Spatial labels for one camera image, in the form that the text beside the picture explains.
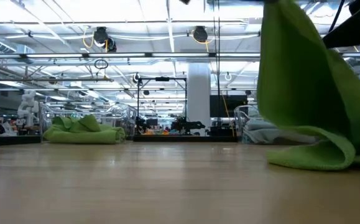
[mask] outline crumpled green cloth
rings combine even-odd
[[[261,34],[261,115],[281,129],[324,139],[269,151],[268,162],[308,170],[360,164],[360,79],[337,52],[326,49],[291,0],[265,4]]]
[[[55,117],[43,134],[52,143],[115,144],[126,138],[123,128],[98,124],[93,115],[82,119]]]

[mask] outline wooden floor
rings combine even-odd
[[[360,223],[360,170],[221,143],[0,147],[0,223]]]

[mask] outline white robot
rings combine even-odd
[[[33,126],[34,119],[37,119],[34,116],[34,113],[39,112],[39,102],[35,101],[36,91],[26,90],[25,94],[22,96],[22,102],[18,107],[18,117],[16,125],[22,126]]]

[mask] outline white pillar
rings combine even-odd
[[[190,63],[188,65],[188,103],[189,121],[200,121],[210,127],[210,67],[208,63]],[[204,129],[193,129],[206,136]]]

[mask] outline green cloth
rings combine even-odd
[[[291,0],[266,3],[257,99],[261,115],[281,129],[325,139],[269,151],[272,164],[342,170],[360,164],[360,79]]]
[[[93,115],[82,119],[55,117],[43,134],[52,143],[115,144],[125,140],[123,128],[98,124]]]

